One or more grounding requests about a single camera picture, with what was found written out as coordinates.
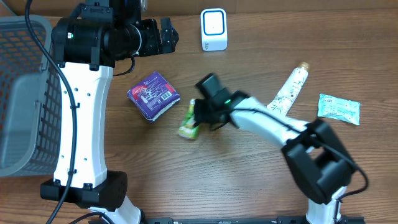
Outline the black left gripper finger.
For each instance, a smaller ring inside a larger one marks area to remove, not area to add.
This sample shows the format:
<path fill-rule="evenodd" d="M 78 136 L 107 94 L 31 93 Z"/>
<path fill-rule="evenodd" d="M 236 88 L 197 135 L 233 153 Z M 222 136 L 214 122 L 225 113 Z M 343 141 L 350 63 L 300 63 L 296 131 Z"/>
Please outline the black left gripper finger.
<path fill-rule="evenodd" d="M 161 24 L 161 38 L 163 42 L 178 42 L 179 34 L 174 28 L 169 17 L 163 17 L 160 20 Z"/>
<path fill-rule="evenodd" d="M 175 52 L 177 40 L 168 40 L 162 42 L 162 53 L 169 54 Z"/>

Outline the green tea drink carton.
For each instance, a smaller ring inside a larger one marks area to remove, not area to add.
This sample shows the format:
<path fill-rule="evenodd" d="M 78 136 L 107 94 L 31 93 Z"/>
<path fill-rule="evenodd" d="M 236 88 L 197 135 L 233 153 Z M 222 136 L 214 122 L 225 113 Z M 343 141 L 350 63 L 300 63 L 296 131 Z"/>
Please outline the green tea drink carton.
<path fill-rule="evenodd" d="M 179 136 L 189 140 L 196 140 L 199 132 L 199 126 L 194 126 L 194 107 L 195 99 L 191 99 L 185 118 L 178 129 Z"/>

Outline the purple Carefree pad pack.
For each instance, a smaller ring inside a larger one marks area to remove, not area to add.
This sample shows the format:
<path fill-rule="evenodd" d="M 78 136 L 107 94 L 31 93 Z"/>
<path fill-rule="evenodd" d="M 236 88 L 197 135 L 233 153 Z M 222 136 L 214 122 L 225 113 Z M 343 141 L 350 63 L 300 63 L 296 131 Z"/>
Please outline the purple Carefree pad pack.
<path fill-rule="evenodd" d="M 180 94 L 159 72 L 134 85 L 127 97 L 151 123 L 180 101 Z"/>

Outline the white tube gold cap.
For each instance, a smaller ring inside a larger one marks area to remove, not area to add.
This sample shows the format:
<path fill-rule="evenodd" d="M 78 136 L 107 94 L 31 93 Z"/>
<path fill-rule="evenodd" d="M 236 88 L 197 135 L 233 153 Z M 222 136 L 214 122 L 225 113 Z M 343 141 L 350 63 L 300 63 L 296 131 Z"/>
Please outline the white tube gold cap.
<path fill-rule="evenodd" d="M 277 114 L 286 116 L 308 77 L 309 68 L 308 63 L 300 62 L 278 91 L 275 98 L 267 105 L 267 108 Z"/>

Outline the teal tissue packet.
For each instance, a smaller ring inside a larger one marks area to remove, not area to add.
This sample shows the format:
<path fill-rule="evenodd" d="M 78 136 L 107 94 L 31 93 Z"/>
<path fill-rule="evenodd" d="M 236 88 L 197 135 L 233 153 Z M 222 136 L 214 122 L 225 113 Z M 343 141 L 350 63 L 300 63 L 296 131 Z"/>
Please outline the teal tissue packet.
<path fill-rule="evenodd" d="M 318 117 L 337 119 L 354 125 L 360 125 L 361 103 L 320 93 Z"/>

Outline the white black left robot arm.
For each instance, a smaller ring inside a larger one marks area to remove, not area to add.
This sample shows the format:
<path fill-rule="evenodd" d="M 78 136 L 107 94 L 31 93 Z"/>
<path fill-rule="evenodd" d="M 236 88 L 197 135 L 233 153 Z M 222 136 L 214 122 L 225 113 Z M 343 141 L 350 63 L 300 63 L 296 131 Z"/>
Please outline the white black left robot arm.
<path fill-rule="evenodd" d="M 43 199 L 74 203 L 104 223 L 145 222 L 127 197 L 126 173 L 106 167 L 106 100 L 117 61 L 172 53 L 177 42 L 168 17 L 142 19 L 140 1 L 86 1 L 57 22 L 50 62 L 62 79 L 60 150 Z"/>

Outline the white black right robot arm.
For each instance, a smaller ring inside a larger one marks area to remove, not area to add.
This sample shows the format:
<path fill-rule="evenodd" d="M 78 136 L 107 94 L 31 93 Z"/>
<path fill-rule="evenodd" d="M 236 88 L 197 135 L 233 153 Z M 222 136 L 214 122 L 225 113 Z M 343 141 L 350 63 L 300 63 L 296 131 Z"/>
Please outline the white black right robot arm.
<path fill-rule="evenodd" d="M 220 128 L 230 123 L 280 148 L 295 183 L 308 198 L 304 223 L 347 222 L 340 207 L 358 166 L 328 123 L 276 114 L 253 96 L 231 93 L 214 73 L 195 86 L 202 95 L 195 101 L 195 125 Z"/>

